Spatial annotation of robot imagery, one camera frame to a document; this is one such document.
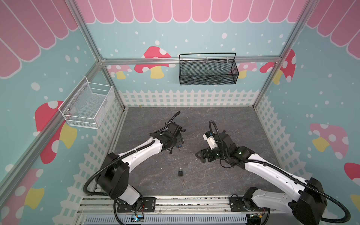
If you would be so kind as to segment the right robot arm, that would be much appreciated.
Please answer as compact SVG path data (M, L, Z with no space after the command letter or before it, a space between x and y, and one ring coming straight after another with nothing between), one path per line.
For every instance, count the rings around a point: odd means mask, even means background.
M281 190L268 192L250 187L242 201L245 210L275 209L292 214L304 225L318 225L321 221L334 224L350 220L350 211L337 199L323 191L320 181L293 175L268 162L248 147L238 147L225 132L219 132L214 121L209 121L209 131L203 135L208 148L196 153L201 162L219 160L223 168L239 167L252 172Z

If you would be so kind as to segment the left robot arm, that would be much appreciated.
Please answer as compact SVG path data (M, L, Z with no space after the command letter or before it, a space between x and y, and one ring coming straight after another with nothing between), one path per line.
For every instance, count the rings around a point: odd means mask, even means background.
M186 130L173 121L178 115L180 111L134 149L118 155L109 153L100 169L86 181L83 192L89 196L109 197L115 203L122 201L138 210L143 204L143 195L129 184L129 175L150 157L164 151L172 154L174 148L184 144L182 133Z

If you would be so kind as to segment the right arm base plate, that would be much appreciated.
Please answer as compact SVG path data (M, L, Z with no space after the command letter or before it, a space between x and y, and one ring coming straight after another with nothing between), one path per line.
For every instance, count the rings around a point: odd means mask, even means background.
M263 212L263 208L259 208L251 198L242 196L229 197L231 212Z

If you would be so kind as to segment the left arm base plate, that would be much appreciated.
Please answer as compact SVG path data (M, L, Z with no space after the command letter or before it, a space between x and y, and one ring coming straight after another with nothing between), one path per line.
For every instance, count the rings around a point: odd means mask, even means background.
M118 213L155 212L156 200L157 199L155 197L140 197L133 205L130 205L123 200L118 200L116 204L116 211Z

